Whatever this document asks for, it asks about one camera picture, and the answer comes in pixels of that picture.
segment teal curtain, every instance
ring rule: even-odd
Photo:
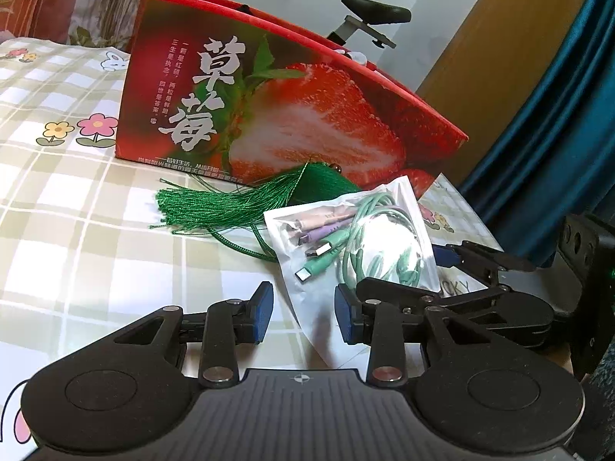
[[[539,85],[460,186],[503,249],[538,265],[567,213],[615,215],[614,30],[615,0],[586,0]]]

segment checkered tablecloth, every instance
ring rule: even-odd
[[[188,175],[117,160],[113,136],[88,135],[94,122],[115,125],[127,59],[115,49],[30,38],[0,45],[2,461],[34,446],[16,442],[12,431],[24,380],[164,305],[202,312],[225,298],[249,298],[271,281],[276,300],[265,341],[238,348],[241,368],[324,367],[293,317],[277,265],[211,238],[149,229],[160,219],[159,180],[194,185]],[[96,147],[100,140],[108,147]],[[444,177],[421,203],[432,212],[424,216],[433,240],[497,246]],[[229,238],[258,248],[251,232]],[[454,291],[455,274],[442,275]],[[196,372],[195,355],[192,349],[186,374]]]

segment white packaging pouch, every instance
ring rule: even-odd
[[[342,340],[333,309],[339,283],[353,288],[363,277],[377,277],[440,291],[431,241],[406,176],[372,191],[273,209],[264,218],[301,329],[331,368],[357,368],[365,377],[369,357],[366,345]],[[417,345],[407,345],[407,357],[410,374],[419,374]]]

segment black saddle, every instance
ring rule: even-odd
[[[394,7],[385,3],[373,2],[372,0],[342,0],[348,10],[356,14],[366,24],[397,24],[410,22],[412,14],[404,7]]]

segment red strawberry box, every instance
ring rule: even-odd
[[[126,76],[116,155],[250,184],[336,163],[420,196],[467,136],[374,64],[229,0],[149,0]]]

